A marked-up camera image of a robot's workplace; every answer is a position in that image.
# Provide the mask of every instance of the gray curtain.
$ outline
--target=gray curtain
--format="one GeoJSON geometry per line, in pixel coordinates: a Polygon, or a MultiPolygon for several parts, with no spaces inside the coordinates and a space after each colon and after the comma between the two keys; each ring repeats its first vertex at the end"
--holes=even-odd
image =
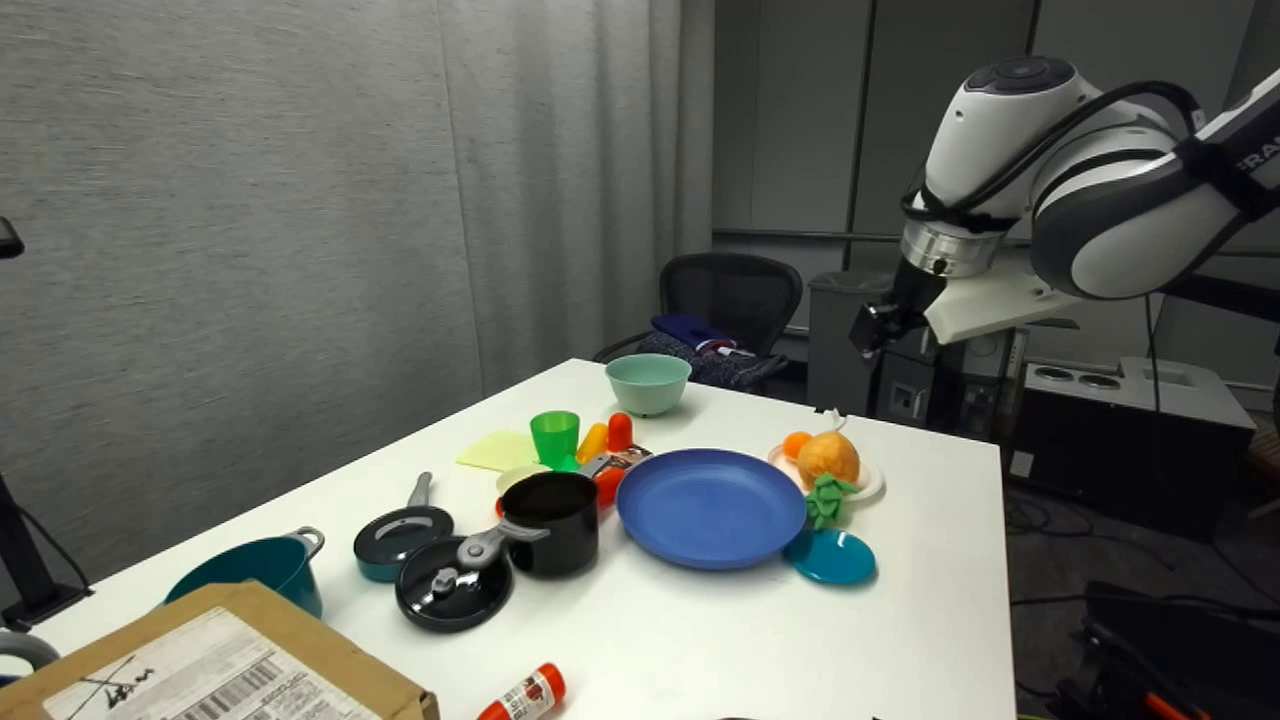
{"type": "Polygon", "coordinates": [[[104,576],[644,321],[707,245],[707,20],[0,5],[11,494],[104,576]]]}
{"type": "Polygon", "coordinates": [[[517,382],[651,318],[713,245],[713,0],[446,0],[482,360],[517,382]]]}

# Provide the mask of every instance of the cardboard box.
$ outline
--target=cardboard box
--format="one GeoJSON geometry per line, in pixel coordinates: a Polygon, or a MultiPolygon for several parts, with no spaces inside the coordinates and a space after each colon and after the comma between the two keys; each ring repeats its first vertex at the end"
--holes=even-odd
{"type": "Polygon", "coordinates": [[[440,720],[435,695],[266,584],[210,584],[0,690],[0,720],[440,720]]]}

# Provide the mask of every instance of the black office chair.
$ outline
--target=black office chair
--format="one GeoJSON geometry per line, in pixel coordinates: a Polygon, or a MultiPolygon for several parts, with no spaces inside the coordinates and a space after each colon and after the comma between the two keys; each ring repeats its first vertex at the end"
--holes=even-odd
{"type": "Polygon", "coordinates": [[[761,396],[797,396],[806,393],[806,369],[774,355],[775,339],[789,333],[806,298],[806,281],[794,264],[746,252],[692,252],[675,256],[662,273],[662,318],[687,318],[741,349],[758,352],[758,360],[713,360],[696,355],[679,339],[665,333],[642,333],[621,344],[595,352],[595,360],[629,355],[629,352],[674,352],[692,360],[692,378],[721,390],[746,390],[761,396]]]}

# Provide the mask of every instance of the small bowl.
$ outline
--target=small bowl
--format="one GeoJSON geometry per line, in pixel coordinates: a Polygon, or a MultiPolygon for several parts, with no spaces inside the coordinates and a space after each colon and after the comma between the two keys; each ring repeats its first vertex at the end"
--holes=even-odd
{"type": "Polygon", "coordinates": [[[665,352],[637,352],[606,364],[611,396],[632,417],[665,417],[679,407],[692,364],[665,352]]]}

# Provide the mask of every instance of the blue plate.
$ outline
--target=blue plate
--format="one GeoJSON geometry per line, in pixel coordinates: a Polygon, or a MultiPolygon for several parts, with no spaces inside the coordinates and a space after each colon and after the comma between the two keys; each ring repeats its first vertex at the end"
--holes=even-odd
{"type": "Polygon", "coordinates": [[[644,552],[699,571],[775,562],[809,525],[809,503],[779,468],[713,447],[644,461],[617,512],[644,552]]]}

